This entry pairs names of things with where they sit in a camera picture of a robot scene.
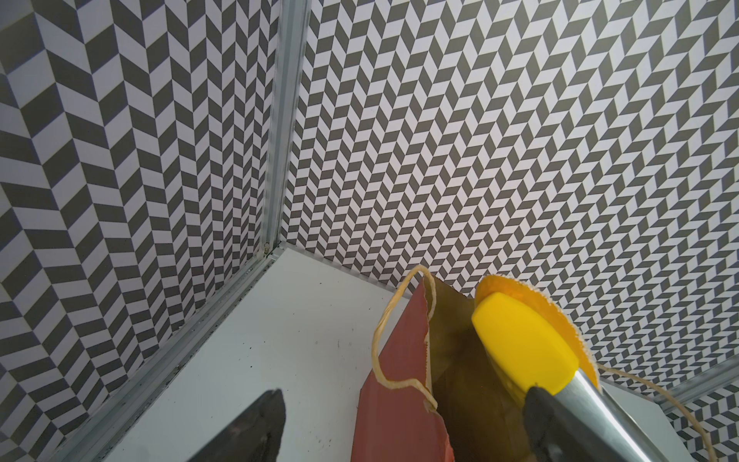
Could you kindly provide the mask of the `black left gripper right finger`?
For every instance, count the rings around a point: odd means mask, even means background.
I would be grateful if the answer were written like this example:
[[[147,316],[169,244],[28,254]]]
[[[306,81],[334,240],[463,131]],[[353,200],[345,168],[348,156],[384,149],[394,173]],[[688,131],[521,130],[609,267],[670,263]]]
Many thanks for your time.
[[[538,461],[625,461],[619,452],[543,388],[528,390],[523,405],[523,424]]]

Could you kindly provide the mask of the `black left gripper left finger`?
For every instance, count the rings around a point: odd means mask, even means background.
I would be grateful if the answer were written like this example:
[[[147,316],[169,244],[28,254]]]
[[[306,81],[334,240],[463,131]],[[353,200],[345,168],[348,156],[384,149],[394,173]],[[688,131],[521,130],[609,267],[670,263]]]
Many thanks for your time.
[[[189,462],[275,462],[285,423],[282,391],[266,391]]]

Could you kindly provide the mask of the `yellow metal tongs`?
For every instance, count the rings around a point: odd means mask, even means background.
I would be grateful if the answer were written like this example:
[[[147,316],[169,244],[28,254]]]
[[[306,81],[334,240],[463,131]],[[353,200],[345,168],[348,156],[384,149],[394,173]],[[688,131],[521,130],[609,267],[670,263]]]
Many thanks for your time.
[[[663,461],[665,455],[580,367],[562,334],[513,296],[477,304],[473,327],[505,383],[523,396],[523,423],[539,461]]]

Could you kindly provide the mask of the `round sugared bun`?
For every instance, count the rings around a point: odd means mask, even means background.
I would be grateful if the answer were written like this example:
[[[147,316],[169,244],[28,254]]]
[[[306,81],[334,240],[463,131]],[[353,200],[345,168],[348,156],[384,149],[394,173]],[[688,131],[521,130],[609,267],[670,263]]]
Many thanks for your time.
[[[577,372],[600,390],[592,352],[570,317],[527,283],[487,275],[475,288],[473,327],[504,387],[521,402],[532,387],[552,395]]]

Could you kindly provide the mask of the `red paper bag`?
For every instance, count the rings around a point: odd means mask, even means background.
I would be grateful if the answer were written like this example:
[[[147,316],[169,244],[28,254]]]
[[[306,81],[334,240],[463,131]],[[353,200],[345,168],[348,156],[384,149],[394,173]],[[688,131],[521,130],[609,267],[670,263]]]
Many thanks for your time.
[[[466,298],[417,266],[398,323],[404,280],[373,333],[373,368],[360,393],[355,461],[538,461],[515,400],[478,338]]]

